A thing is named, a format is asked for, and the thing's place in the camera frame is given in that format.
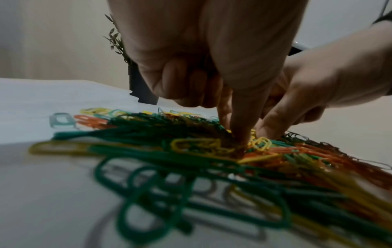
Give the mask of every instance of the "black pot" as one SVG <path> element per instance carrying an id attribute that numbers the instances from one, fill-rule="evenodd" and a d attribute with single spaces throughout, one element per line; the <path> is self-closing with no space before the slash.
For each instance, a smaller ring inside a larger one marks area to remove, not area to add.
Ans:
<path id="1" fill-rule="evenodd" d="M 156 105 L 158 97 L 150 91 L 142 75 L 140 75 L 139 67 L 136 63 L 128 66 L 129 89 L 132 91 L 131 96 L 139 98 L 140 103 Z"/>

